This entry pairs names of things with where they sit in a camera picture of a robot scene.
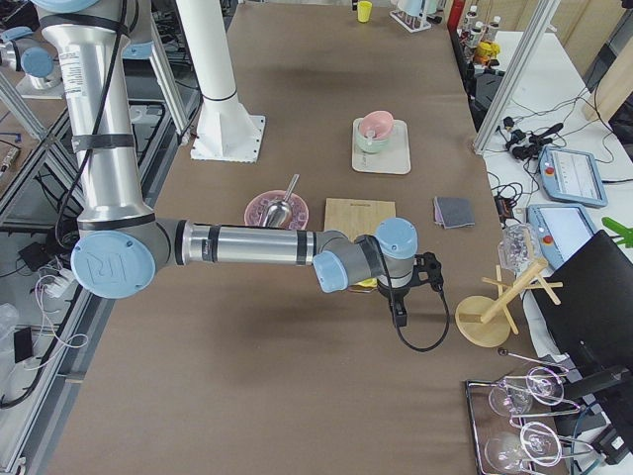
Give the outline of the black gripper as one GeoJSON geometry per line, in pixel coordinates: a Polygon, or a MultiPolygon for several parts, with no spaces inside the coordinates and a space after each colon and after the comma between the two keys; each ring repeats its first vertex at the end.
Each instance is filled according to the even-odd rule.
{"type": "Polygon", "coordinates": [[[407,309],[405,306],[405,296],[409,293],[411,285],[409,283],[396,287],[389,285],[385,278],[377,279],[377,289],[391,304],[393,325],[395,327],[405,327],[407,325],[407,309]]]}

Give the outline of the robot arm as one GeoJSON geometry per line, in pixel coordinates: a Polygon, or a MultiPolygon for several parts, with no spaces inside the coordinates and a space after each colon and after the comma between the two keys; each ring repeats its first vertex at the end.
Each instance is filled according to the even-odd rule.
{"type": "Polygon", "coordinates": [[[415,227],[401,218],[371,236],[196,224],[159,219],[143,198],[123,65],[124,50],[147,38],[146,1],[40,1],[45,39],[58,53],[84,196],[71,251],[77,281],[93,294],[129,297],[155,273],[191,262],[312,266],[321,289],[344,290],[374,278],[392,321],[407,321],[404,298],[420,284],[415,227]]]}

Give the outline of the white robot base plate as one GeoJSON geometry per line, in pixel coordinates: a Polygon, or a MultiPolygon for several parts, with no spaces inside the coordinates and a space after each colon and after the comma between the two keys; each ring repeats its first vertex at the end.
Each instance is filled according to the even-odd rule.
{"type": "Polygon", "coordinates": [[[205,99],[191,157],[254,163],[259,157],[265,126],[264,116],[250,115],[235,98],[223,102],[205,99]]]}

